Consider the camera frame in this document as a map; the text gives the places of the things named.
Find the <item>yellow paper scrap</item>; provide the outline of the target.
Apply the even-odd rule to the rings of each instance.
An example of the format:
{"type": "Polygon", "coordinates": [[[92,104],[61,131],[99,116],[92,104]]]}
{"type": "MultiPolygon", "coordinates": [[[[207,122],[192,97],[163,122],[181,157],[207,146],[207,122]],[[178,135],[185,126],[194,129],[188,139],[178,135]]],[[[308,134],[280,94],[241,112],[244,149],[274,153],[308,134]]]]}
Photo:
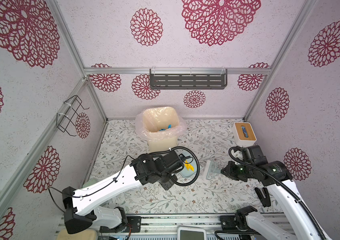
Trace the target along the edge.
{"type": "Polygon", "coordinates": [[[186,169],[187,169],[188,171],[194,172],[194,167],[193,167],[190,163],[188,163],[187,161],[185,161],[185,162],[184,162],[184,165],[185,165],[185,167],[186,167],[186,169]]]}

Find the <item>cream trash bin with bag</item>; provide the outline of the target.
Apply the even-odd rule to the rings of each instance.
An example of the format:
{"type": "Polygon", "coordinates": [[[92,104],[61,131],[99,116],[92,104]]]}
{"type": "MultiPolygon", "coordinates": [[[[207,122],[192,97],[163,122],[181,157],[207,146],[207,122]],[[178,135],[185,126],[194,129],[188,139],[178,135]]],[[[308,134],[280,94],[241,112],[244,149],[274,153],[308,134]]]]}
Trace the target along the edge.
{"type": "Polygon", "coordinates": [[[187,132],[187,124],[172,107],[146,109],[135,118],[136,133],[147,141],[150,152],[166,151],[177,146],[187,132]]]}

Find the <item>blue paper scrap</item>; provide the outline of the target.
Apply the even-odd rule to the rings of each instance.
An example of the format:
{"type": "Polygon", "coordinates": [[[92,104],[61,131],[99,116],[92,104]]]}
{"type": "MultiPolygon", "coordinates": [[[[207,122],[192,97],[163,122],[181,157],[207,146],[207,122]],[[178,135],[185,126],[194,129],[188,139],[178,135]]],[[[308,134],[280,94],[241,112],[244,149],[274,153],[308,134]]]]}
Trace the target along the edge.
{"type": "Polygon", "coordinates": [[[171,129],[172,125],[168,125],[167,127],[161,128],[159,132],[166,131],[168,129],[171,129]]]}

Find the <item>pale blue plastic dustpan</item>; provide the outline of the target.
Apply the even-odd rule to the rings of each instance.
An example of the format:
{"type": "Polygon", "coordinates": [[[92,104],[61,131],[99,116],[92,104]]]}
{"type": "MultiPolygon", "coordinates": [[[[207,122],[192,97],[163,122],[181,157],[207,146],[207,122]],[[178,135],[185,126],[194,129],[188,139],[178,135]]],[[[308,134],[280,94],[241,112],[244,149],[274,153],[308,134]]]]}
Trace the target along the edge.
{"type": "Polygon", "coordinates": [[[180,175],[183,177],[183,178],[191,178],[195,173],[196,173],[196,170],[197,170],[197,166],[196,166],[196,161],[194,159],[194,157],[192,156],[185,156],[184,154],[180,154],[179,155],[180,159],[182,160],[183,162],[183,168],[181,169],[181,171],[179,172],[180,175]],[[192,171],[188,171],[184,165],[184,162],[187,161],[188,163],[190,163],[193,167],[194,167],[194,172],[192,171]]]}

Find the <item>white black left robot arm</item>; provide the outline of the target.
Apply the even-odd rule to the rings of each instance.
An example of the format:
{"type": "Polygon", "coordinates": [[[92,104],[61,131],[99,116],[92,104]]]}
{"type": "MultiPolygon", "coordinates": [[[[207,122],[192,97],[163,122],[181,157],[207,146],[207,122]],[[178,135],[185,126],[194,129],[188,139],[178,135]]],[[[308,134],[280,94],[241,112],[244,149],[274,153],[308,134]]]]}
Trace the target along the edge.
{"type": "Polygon", "coordinates": [[[64,221],[69,235],[78,234],[91,226],[107,228],[113,233],[122,232],[129,225],[124,208],[109,209],[102,204],[126,191],[159,183],[165,190],[173,185],[187,187],[200,173],[200,163],[190,149],[182,146],[167,151],[146,153],[123,166],[116,174],[82,189],[67,187],[63,197],[64,221]],[[195,176],[187,183],[180,183],[176,174],[187,164],[195,164],[195,176]]]}

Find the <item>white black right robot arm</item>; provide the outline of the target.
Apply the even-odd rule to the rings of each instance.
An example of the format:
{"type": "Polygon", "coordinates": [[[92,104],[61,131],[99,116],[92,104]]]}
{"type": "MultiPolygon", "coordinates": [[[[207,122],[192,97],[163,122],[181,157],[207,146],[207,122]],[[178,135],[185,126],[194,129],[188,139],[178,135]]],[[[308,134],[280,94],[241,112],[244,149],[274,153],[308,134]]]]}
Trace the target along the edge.
{"type": "Polygon", "coordinates": [[[320,226],[311,210],[301,198],[292,174],[280,161],[269,162],[260,146],[231,147],[231,161],[220,172],[229,179],[247,182],[255,179],[263,189],[255,191],[265,207],[271,205],[270,196],[280,204],[294,233],[290,234],[267,220],[255,207],[246,206],[234,215],[220,217],[221,230],[215,231],[217,239],[222,234],[236,234],[242,240],[262,236],[267,240],[328,240],[330,236],[320,226]]]}

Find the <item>white tissue box wooden lid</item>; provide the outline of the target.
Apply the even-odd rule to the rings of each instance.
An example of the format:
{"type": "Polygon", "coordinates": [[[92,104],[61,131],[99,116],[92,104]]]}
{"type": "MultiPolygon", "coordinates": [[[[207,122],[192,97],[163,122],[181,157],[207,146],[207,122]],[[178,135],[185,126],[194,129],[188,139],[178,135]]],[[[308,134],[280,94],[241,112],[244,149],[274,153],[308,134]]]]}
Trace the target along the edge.
{"type": "Polygon", "coordinates": [[[253,146],[257,138],[250,123],[247,122],[235,122],[232,127],[234,140],[239,147],[253,146]]]}

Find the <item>black brush holder stand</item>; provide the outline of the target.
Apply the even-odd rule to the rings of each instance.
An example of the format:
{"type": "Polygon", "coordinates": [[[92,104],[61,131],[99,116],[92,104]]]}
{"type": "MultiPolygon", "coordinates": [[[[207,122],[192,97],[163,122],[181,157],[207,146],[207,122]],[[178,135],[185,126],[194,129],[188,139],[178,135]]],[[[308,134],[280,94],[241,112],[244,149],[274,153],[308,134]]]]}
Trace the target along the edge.
{"type": "Polygon", "coordinates": [[[271,207],[271,198],[267,188],[254,188],[263,207],[271,207]]]}

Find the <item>white digital clock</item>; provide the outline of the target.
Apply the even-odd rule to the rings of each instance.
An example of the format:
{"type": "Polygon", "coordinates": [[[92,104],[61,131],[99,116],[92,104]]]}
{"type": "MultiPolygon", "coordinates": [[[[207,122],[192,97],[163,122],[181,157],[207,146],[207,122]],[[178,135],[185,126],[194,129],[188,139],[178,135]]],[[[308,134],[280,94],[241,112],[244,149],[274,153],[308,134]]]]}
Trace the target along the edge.
{"type": "Polygon", "coordinates": [[[177,240],[207,240],[206,230],[197,227],[179,226],[177,240]]]}

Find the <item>pale green soap bar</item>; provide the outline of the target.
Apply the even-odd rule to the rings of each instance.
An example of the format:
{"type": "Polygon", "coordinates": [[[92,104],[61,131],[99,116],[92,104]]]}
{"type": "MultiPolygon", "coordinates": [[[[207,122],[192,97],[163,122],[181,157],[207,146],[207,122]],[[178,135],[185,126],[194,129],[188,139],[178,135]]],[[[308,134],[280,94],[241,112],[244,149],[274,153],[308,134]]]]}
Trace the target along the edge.
{"type": "Polygon", "coordinates": [[[94,185],[98,182],[99,182],[98,179],[89,179],[86,183],[83,184],[83,188],[87,188],[87,187],[92,186],[92,185],[94,185]]]}

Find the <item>cream sponge block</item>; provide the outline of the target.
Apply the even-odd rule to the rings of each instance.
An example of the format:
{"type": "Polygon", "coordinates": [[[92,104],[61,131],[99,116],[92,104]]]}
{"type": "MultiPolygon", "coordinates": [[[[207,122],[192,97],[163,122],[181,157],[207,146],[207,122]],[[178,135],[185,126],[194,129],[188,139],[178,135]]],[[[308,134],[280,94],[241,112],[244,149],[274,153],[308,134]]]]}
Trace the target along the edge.
{"type": "Polygon", "coordinates": [[[69,234],[66,229],[61,230],[56,240],[97,240],[98,233],[95,230],[84,230],[76,234],[69,234]]]}

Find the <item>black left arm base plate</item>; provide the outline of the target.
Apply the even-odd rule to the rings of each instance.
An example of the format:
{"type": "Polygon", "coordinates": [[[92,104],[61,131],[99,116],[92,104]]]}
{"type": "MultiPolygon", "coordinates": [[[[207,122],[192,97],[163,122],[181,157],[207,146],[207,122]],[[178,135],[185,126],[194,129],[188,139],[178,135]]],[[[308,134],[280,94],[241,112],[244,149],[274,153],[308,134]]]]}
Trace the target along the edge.
{"type": "Polygon", "coordinates": [[[110,229],[108,227],[101,226],[100,233],[139,233],[141,231],[142,217],[126,217],[122,219],[122,223],[117,227],[110,229]]]}

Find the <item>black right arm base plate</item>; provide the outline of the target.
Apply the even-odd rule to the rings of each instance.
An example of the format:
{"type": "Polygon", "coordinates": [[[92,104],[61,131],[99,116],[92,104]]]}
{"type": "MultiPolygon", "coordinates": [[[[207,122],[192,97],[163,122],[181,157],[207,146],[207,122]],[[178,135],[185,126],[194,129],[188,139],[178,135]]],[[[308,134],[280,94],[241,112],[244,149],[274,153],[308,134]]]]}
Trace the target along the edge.
{"type": "Polygon", "coordinates": [[[248,230],[246,219],[241,214],[236,213],[234,215],[220,216],[219,220],[224,231],[245,232],[248,230]]]}

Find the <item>dark grey wall shelf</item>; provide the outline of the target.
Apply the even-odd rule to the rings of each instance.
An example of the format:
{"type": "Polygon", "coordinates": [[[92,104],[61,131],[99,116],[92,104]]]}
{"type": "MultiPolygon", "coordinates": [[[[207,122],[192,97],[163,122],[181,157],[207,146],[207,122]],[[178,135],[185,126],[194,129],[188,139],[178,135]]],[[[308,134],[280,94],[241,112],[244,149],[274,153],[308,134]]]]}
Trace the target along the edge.
{"type": "Polygon", "coordinates": [[[188,74],[158,73],[150,69],[149,84],[152,90],[224,90],[227,86],[227,69],[218,73],[188,74]]]}

